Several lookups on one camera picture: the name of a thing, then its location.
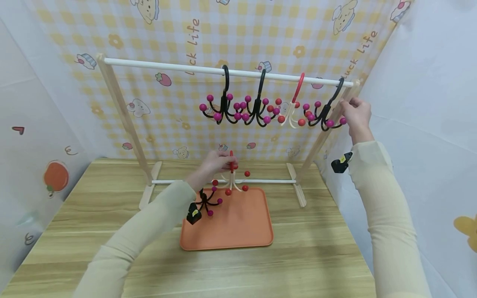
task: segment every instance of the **hand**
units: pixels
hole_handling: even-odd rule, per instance
[[[186,182],[194,191],[199,191],[209,183],[216,173],[230,171],[230,163],[239,164],[235,156],[229,156],[228,152],[210,151],[200,167],[192,173]]]
[[[374,141],[373,134],[369,128],[371,118],[371,105],[357,97],[353,97],[350,102],[340,101],[343,115],[349,125],[349,134],[353,145],[362,142]]]

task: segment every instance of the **wooden table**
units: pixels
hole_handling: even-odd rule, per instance
[[[197,164],[165,161],[159,179],[183,179]],[[240,162],[238,172],[246,169],[250,178],[290,178],[285,163]],[[100,245],[138,212],[144,186],[136,161],[94,161],[2,297],[70,297]],[[291,185],[261,187],[271,246],[186,252],[178,226],[135,261],[123,297],[375,297],[373,277],[314,164],[302,183],[306,208]],[[153,197],[164,188],[156,186]]]

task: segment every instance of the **wooden rack foot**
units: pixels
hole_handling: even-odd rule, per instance
[[[156,180],[157,177],[159,176],[159,171],[161,170],[162,162],[157,162],[154,164],[154,167],[152,168],[151,174],[152,174],[152,179]],[[149,204],[151,201],[151,196],[154,191],[154,186],[155,184],[152,184],[151,186],[147,186],[144,189],[143,192],[143,197],[141,198],[141,201],[139,202],[139,209],[143,210],[146,208],[146,206]]]

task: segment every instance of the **white wall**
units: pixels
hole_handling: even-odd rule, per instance
[[[371,128],[409,203],[435,298],[477,297],[477,253],[453,225],[477,214],[476,28],[475,1],[416,1],[360,94],[372,104]],[[350,148],[342,130],[329,160]],[[348,175],[328,167],[330,191],[372,269],[359,195]]]
[[[0,39],[1,292],[91,159],[1,20]],[[67,182],[44,180],[53,160]]]

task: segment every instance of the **wooden clothes rack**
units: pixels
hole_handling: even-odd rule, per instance
[[[156,184],[170,184],[173,180],[157,180],[159,176],[159,171],[161,169],[162,162],[156,162],[152,168],[149,169],[147,165],[147,160],[144,155],[144,151],[142,149],[141,143],[139,142],[139,138],[137,136],[136,130],[134,128],[133,122],[129,116],[128,110],[126,108],[126,102],[124,101],[123,94],[121,93],[121,88],[119,87],[119,83],[117,81],[116,75],[114,74],[112,65],[116,66],[128,66],[128,67],[141,67],[141,68],[153,68],[153,69],[161,69],[161,70],[174,70],[174,71],[181,71],[181,72],[201,72],[201,73],[210,73],[210,74],[218,74],[224,75],[225,71],[221,68],[212,68],[212,67],[202,67],[202,66],[192,66],[192,65],[180,65],[180,64],[169,64],[169,63],[158,63],[158,62],[146,62],[146,61],[135,61],[135,60],[125,60],[125,59],[113,59],[107,58],[104,54],[98,54],[96,56],[96,62],[99,65],[99,69],[101,74],[103,75],[104,81],[106,82],[106,86],[108,87],[109,93],[111,94],[111,98],[116,106],[116,109],[119,113],[119,117],[121,122],[123,123],[124,129],[126,130],[131,145],[133,146],[134,154],[139,162],[139,166],[144,172],[144,178],[146,181],[146,187],[143,192],[143,196],[139,203],[139,208],[143,209],[149,204],[151,200],[151,196],[154,190],[154,186]],[[259,72],[248,72],[248,71],[237,71],[237,70],[229,70],[230,76],[239,76],[239,77],[248,77],[248,78],[260,78],[261,73]],[[267,80],[278,80],[278,81],[289,81],[289,82],[298,82],[300,80],[299,76],[292,76],[292,75],[285,75],[285,74],[274,74],[274,73],[267,73]],[[303,79],[304,83],[311,83],[311,84],[323,84],[323,85],[332,85],[338,86],[339,81],[337,80],[326,80],[326,79],[318,79],[318,78],[307,78]],[[354,82],[344,82],[343,88],[346,88],[342,93],[342,98],[346,101],[350,101],[353,96],[358,95],[360,86],[360,81],[355,80]],[[338,122],[340,116],[342,114],[341,106],[337,105],[333,112],[331,113],[330,119],[333,120],[335,123]],[[243,179],[243,183],[281,183],[281,184],[291,184],[293,185],[295,192],[298,197],[298,201],[301,207],[306,206],[306,199],[305,195],[300,186],[300,182],[302,181],[306,171],[310,167],[316,153],[323,147],[326,139],[331,133],[331,129],[327,131],[322,131],[313,146],[311,147],[310,152],[308,153],[303,165],[295,172],[295,168],[292,164],[286,163],[288,171],[290,173],[291,180],[279,180],[279,179]]]

